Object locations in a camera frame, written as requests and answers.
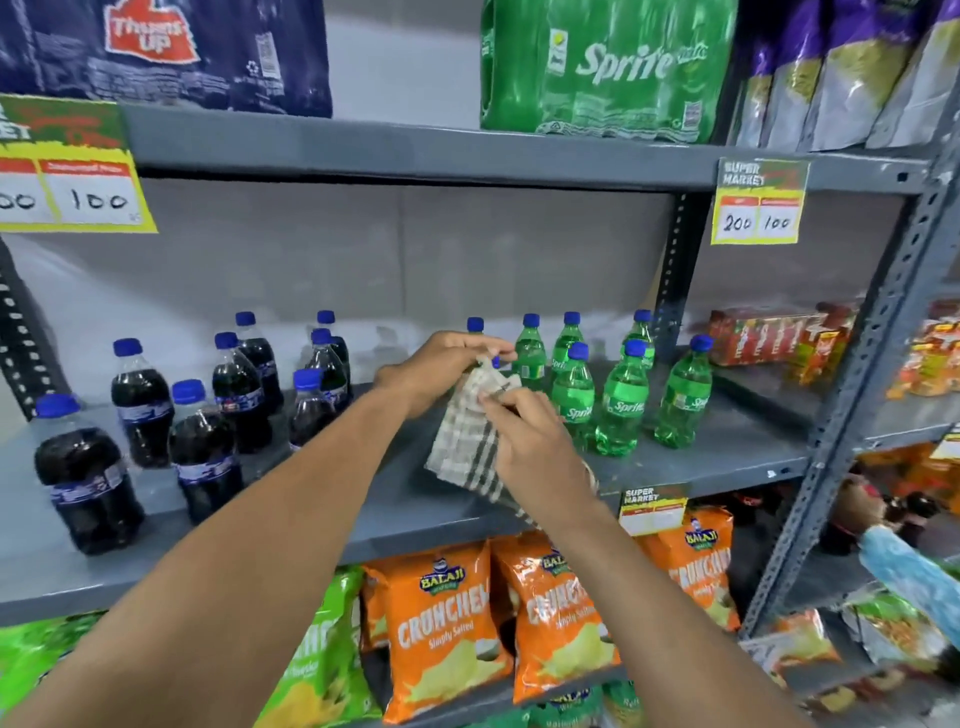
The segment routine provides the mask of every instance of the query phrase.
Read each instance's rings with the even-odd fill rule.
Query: yellow price sign
[[[0,232],[156,232],[116,104],[0,94]]]
[[[710,245],[797,242],[810,163],[720,159]]]

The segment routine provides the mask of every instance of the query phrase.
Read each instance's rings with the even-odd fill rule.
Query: sprite multipack
[[[736,0],[485,0],[484,129],[706,142]]]

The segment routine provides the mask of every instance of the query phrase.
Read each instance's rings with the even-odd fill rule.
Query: perforated metal post
[[[0,238],[0,369],[28,420],[36,400],[66,392],[66,379],[47,340],[33,297]]]

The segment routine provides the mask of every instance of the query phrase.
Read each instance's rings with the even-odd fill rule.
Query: sprite bottle
[[[644,354],[647,343],[628,339],[626,353],[613,367],[603,388],[603,400],[596,417],[597,452],[601,455],[626,455],[636,447],[650,385]]]
[[[540,338],[540,315],[523,314],[523,331],[516,339],[514,374],[527,389],[542,392],[546,387],[546,347]]]
[[[650,322],[653,320],[653,313],[649,308],[639,308],[634,311],[634,327],[630,329],[620,346],[620,358],[627,353],[627,342],[633,339],[646,342],[646,353],[643,355],[643,366],[647,371],[654,368],[654,340],[650,335]]]
[[[713,384],[713,371],[707,360],[712,346],[709,336],[694,336],[690,352],[670,370],[654,430],[654,437],[662,445],[686,448],[693,443]]]
[[[557,377],[570,368],[570,359],[567,354],[570,345],[583,340],[584,334],[580,331],[580,314],[577,311],[567,311],[564,314],[564,330],[560,332],[557,343],[553,345],[553,357],[550,359],[551,388]]]
[[[589,348],[584,342],[575,341],[566,354],[567,366],[554,379],[550,401],[564,418],[566,431],[570,433],[574,444],[582,446],[587,440],[593,400],[596,398],[593,377],[587,368]]]

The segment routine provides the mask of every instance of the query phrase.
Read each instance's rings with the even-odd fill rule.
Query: checkered cloth
[[[479,357],[477,361],[480,366],[470,373],[446,407],[426,468],[440,480],[478,493],[491,503],[510,506],[519,518],[533,524],[533,519],[520,508],[496,474],[498,435],[478,400],[481,393],[496,397],[522,386],[520,377],[503,376],[487,357]],[[596,493],[596,476],[586,463],[584,467]]]

